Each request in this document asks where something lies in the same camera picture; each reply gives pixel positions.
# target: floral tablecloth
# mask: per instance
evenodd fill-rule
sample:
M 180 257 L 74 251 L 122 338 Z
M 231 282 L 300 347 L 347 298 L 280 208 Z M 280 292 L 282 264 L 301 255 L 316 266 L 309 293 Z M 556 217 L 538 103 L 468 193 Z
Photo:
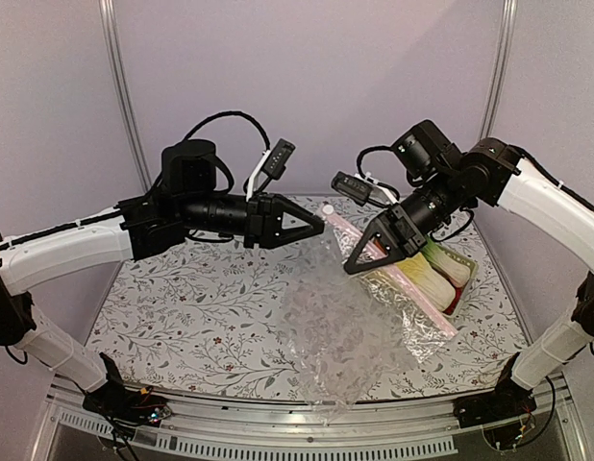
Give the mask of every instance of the floral tablecloth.
M 361 229 L 377 212 L 343 198 L 295 200 L 312 211 L 330 202 Z M 464 219 L 459 214 L 452 227 Z M 467 301 L 452 320 L 458 337 L 420 368 L 383 375 L 364 400 L 491 387 L 506 359 L 526 346 L 474 228 L 445 245 L 479 263 Z M 109 354 L 130 381 L 229 397 L 299 400 L 299 373 L 278 327 L 295 256 L 292 246 L 264 251 L 246 250 L 238 242 L 187 242 L 128 262 L 87 344 Z

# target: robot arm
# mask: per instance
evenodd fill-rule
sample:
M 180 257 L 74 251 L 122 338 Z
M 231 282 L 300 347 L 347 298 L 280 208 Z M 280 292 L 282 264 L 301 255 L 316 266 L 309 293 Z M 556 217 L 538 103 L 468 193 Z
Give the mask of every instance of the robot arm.
M 294 146 L 281 140 L 264 153 L 251 176 L 278 179 Z M 216 170 L 228 187 L 216 190 Z M 234 184 L 213 143 L 186 139 L 162 153 L 162 173 L 148 193 L 73 223 L 34 234 L 0 234 L 0 346 L 36 357 L 72 379 L 86 394 L 84 408 L 128 424 L 157 425 L 169 416 L 166 400 L 125 388 L 114 362 L 77 343 L 33 305 L 31 288 L 50 279 L 108 262 L 160 255 L 186 239 L 209 241 L 192 231 L 218 232 L 229 241 L 243 236 L 246 248 L 273 249 L 323 231 L 320 218 L 278 194 Z M 305 225 L 283 229 L 285 214 Z
M 457 209 L 475 207 L 477 201 L 525 218 L 588 266 L 577 303 L 534 344 L 509 360 L 495 390 L 456 401 L 462 427 L 518 416 L 525 413 L 524 408 L 534 410 L 532 389 L 594 340 L 594 207 L 553 180 L 528 153 L 497 139 L 483 139 L 461 153 L 426 120 L 390 150 L 417 188 L 368 224 L 345 263 L 348 273 L 416 255 L 428 233 L 449 222 Z M 332 187 L 361 202 L 369 191 L 368 184 L 343 173 L 338 173 Z M 385 248 L 386 256 L 362 262 L 360 254 L 370 240 Z

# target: transparent plastic wrap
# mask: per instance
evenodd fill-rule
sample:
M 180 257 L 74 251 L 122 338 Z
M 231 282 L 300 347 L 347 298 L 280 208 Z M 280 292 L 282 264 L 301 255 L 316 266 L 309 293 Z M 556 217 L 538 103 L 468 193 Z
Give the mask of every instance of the transparent plastic wrap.
M 325 209 L 325 232 L 298 244 L 283 304 L 302 394 L 328 422 L 367 399 L 382 373 L 414 368 L 457 331 L 435 307 L 443 328 L 424 313 L 403 284 L 420 292 L 401 271 L 399 281 L 386 270 L 348 276 L 342 263 L 359 231 Z

